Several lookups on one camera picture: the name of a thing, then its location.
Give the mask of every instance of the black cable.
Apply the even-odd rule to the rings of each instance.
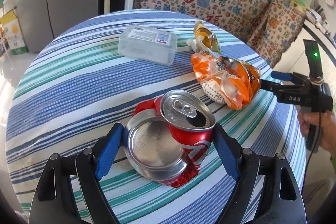
[[[303,194],[303,189],[305,188],[305,181],[306,181],[306,175],[307,175],[307,170],[308,170],[308,165],[309,165],[309,162],[310,162],[310,159],[313,155],[313,151],[315,150],[316,148],[316,145],[318,143],[318,140],[320,139],[320,134],[321,134],[321,116],[322,116],[322,109],[319,108],[320,111],[319,111],[319,131],[317,133],[317,139],[316,139],[316,142],[310,152],[310,155],[309,155],[309,158],[308,158],[308,161],[307,161],[307,164],[306,164],[306,168],[304,170],[304,177],[303,177],[303,183],[302,183],[302,189],[301,189],[301,195]]]

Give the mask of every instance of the silver bolt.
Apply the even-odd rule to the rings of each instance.
[[[277,157],[278,157],[278,159],[280,159],[280,160],[284,160],[284,159],[285,159],[285,155],[284,155],[283,153],[278,153],[278,154],[277,154]]]
[[[92,153],[92,149],[91,148],[85,148],[83,151],[84,155],[90,155]]]
[[[244,148],[244,149],[243,149],[243,153],[244,153],[245,155],[251,155],[251,154],[252,154],[252,150],[249,149],[249,148]]]
[[[51,156],[50,156],[50,159],[51,160],[55,160],[55,159],[57,159],[58,158],[58,154],[57,153],[53,153],[53,154],[51,154]]]

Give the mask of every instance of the clear plastic box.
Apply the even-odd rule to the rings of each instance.
[[[177,35],[131,25],[119,37],[118,54],[170,66],[177,49]]]

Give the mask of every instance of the person's arm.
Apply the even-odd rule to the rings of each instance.
[[[309,127],[307,123],[313,125],[319,125],[320,114],[315,113],[298,113],[298,120],[300,123],[301,134],[304,137],[308,136]],[[331,163],[334,166],[336,172],[336,116],[332,111],[321,114],[321,127],[323,134],[321,138],[320,146],[327,150],[331,155]]]

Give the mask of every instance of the striped tablecloth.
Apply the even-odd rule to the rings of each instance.
[[[115,122],[126,125],[136,105],[172,89],[199,97],[217,122],[243,147],[260,155],[282,152],[301,187],[305,167],[304,140],[296,109],[259,91],[241,111],[212,102],[195,80],[185,41],[193,37],[195,19],[172,12],[128,10],[87,20],[50,43],[33,61],[16,90],[6,132],[6,156],[11,181],[28,214],[34,190],[48,157],[77,154],[106,135]],[[178,35],[178,49],[167,67],[118,55],[118,36],[130,24],[162,29]],[[209,23],[224,55],[248,61],[271,80],[271,68],[237,38]],[[123,149],[101,187],[121,223],[214,223],[234,187],[214,149],[201,172],[174,189],[140,176],[125,159]],[[72,179],[81,217],[89,213],[76,177]],[[262,179],[245,220],[257,207]]]

